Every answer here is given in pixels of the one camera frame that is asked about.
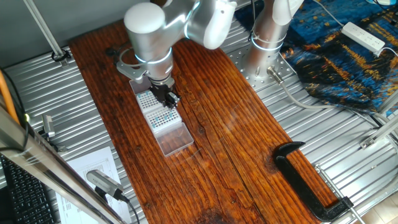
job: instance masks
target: table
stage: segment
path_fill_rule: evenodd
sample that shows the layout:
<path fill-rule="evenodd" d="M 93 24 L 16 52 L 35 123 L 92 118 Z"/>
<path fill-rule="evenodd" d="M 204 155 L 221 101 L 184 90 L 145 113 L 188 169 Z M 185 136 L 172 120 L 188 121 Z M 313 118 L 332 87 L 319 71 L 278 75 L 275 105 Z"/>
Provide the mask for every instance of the table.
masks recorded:
<path fill-rule="evenodd" d="M 119 21 L 70 48 L 149 223 L 320 223 L 272 161 L 291 140 L 220 49 L 174 45 L 178 112 L 195 143 L 164 157 L 128 78 L 105 55 L 127 40 Z M 322 204 L 336 202 L 300 151 L 289 160 Z"/>

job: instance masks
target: fabric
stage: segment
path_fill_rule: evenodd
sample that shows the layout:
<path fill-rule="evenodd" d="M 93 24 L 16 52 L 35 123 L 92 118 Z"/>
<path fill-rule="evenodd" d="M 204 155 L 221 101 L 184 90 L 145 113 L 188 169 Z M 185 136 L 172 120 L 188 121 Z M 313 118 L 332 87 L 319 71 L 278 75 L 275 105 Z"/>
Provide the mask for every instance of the fabric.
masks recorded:
<path fill-rule="evenodd" d="M 342 24 L 352 22 L 383 40 L 385 47 L 398 49 L 398 28 L 390 24 L 395 6 L 383 12 L 379 6 L 362 0 L 321 3 Z M 263 4 L 256 6 L 260 11 Z M 251 6 L 240 9 L 235 16 L 251 30 Z M 376 58 L 340 30 L 341 26 L 322 7 L 307 0 L 294 16 L 281 53 L 311 96 L 329 105 L 373 114 L 398 88 L 398 58 L 388 50 Z M 395 105 L 387 115 L 397 108 Z"/>

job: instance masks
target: clear plastic box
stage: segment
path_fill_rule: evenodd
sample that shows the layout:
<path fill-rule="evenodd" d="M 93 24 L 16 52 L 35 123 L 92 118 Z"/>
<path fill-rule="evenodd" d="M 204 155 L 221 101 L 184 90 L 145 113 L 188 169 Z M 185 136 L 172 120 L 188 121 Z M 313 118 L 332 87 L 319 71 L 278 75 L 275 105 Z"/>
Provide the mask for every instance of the clear plastic box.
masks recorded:
<path fill-rule="evenodd" d="M 142 89 L 134 81 L 130 85 L 150 130 L 165 157 L 193 144 L 193 138 L 176 109 L 163 107 L 151 91 Z"/>

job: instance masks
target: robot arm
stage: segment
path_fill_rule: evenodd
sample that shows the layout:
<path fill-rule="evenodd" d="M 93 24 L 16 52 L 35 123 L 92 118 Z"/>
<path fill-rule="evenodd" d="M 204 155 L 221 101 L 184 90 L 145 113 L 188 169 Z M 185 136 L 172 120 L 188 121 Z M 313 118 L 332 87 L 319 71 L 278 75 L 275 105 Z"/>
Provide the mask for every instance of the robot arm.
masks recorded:
<path fill-rule="evenodd" d="M 279 66 L 279 50 L 303 0 L 264 3 L 253 27 L 251 49 L 244 59 L 245 70 L 256 75 Z M 179 101 L 172 92 L 173 44 L 186 37 L 208 49 L 218 48 L 228 35 L 235 8 L 236 2 L 229 0 L 168 0 L 163 8 L 145 2 L 127 11 L 124 24 L 136 58 L 144 64 L 150 90 L 165 106 L 174 108 Z M 138 83 L 142 75 L 134 77 Z"/>
<path fill-rule="evenodd" d="M 267 69 L 277 70 L 278 54 L 293 15 L 303 0 L 264 0 L 264 10 L 257 17 L 251 36 L 251 47 L 244 58 L 248 73 L 267 75 Z"/>
<path fill-rule="evenodd" d="M 186 37 L 208 49 L 218 48 L 228 35 L 235 7 L 236 2 L 224 0 L 171 0 L 163 8 L 145 2 L 127 11 L 124 24 L 136 58 L 144 63 L 150 89 L 165 106 L 176 107 L 179 101 L 172 93 L 171 46 Z"/>

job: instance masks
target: black keyboard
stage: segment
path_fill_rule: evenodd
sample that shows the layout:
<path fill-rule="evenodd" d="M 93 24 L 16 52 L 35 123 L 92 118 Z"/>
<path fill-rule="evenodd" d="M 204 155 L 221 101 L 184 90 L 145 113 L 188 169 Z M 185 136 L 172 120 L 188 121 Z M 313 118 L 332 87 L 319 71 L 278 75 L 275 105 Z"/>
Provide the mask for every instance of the black keyboard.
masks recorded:
<path fill-rule="evenodd" d="M 18 224 L 55 223 L 43 183 L 4 156 L 0 158 L 16 217 L 15 222 Z"/>

